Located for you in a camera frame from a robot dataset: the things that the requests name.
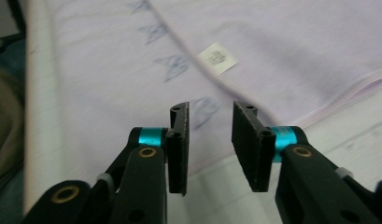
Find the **white cloth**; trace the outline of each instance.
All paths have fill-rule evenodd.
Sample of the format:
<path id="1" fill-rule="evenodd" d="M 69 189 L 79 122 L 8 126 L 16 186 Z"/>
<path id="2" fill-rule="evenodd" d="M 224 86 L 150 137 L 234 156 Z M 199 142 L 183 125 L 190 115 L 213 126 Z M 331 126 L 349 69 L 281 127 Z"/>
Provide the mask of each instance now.
<path id="1" fill-rule="evenodd" d="M 382 1 L 49 4 L 66 141 L 91 183 L 172 105 L 191 102 L 192 173 L 233 154 L 233 100 L 304 127 L 382 79 Z M 239 59 L 218 77 L 196 56 L 215 42 Z"/>

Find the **table surface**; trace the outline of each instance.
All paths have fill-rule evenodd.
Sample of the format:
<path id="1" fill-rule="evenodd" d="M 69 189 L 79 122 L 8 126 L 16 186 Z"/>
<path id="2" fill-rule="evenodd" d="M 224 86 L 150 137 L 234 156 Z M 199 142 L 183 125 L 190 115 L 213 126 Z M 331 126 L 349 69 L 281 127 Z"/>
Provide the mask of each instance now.
<path id="1" fill-rule="evenodd" d="M 65 148 L 45 0 L 28 2 L 26 213 L 52 185 L 74 175 Z M 347 105 L 304 130 L 309 142 L 355 179 L 374 190 L 382 179 L 382 89 Z M 186 197 L 168 194 L 168 223 L 280 223 L 274 200 L 280 165 L 268 193 L 252 193 L 235 156 L 191 175 Z"/>

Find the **teal band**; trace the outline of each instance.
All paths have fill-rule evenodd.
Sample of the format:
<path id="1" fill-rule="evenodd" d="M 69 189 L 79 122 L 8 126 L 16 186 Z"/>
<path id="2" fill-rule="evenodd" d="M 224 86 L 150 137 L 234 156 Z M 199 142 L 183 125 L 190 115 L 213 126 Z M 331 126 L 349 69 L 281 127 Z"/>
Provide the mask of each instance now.
<path id="1" fill-rule="evenodd" d="M 142 128 L 138 137 L 139 144 L 145 144 L 154 147 L 162 146 L 163 128 Z"/>
<path id="2" fill-rule="evenodd" d="M 276 154 L 273 162 L 281 162 L 280 152 L 289 144 L 298 143 L 298 139 L 293 129 L 289 126 L 276 126 L 270 127 L 270 129 L 276 134 Z"/>

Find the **white tag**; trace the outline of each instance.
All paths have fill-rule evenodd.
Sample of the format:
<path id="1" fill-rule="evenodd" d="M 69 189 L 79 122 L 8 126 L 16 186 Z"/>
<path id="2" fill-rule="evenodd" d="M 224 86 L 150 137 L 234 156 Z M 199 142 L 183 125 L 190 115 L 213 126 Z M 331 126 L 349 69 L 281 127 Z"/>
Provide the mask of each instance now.
<path id="1" fill-rule="evenodd" d="M 212 44 L 199 54 L 199 58 L 217 75 L 238 63 L 235 57 L 218 43 Z"/>

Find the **blue printed pattern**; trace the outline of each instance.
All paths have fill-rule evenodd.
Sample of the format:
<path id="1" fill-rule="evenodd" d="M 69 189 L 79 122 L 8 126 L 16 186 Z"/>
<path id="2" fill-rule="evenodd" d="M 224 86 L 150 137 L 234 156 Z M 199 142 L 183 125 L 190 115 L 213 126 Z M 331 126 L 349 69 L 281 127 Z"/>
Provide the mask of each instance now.
<path id="1" fill-rule="evenodd" d="M 219 111 L 219 106 L 213 99 L 203 97 L 191 102 L 191 109 L 194 110 L 193 129 L 197 130 Z"/>
<path id="2" fill-rule="evenodd" d="M 147 33 L 148 39 L 146 45 L 156 41 L 157 39 L 167 34 L 167 30 L 164 28 L 163 25 L 160 24 L 141 27 L 139 31 Z"/>
<path id="3" fill-rule="evenodd" d="M 150 10 L 150 6 L 149 6 L 148 2 L 146 2 L 146 1 L 141 1 L 141 2 L 137 2 L 137 3 L 129 3 L 127 5 L 133 9 L 132 14 L 135 14 L 137 12 Z"/>
<path id="4" fill-rule="evenodd" d="M 188 59 L 183 55 L 173 55 L 167 58 L 157 59 L 155 60 L 155 63 L 165 66 L 167 70 L 165 82 L 179 76 L 189 68 Z"/>

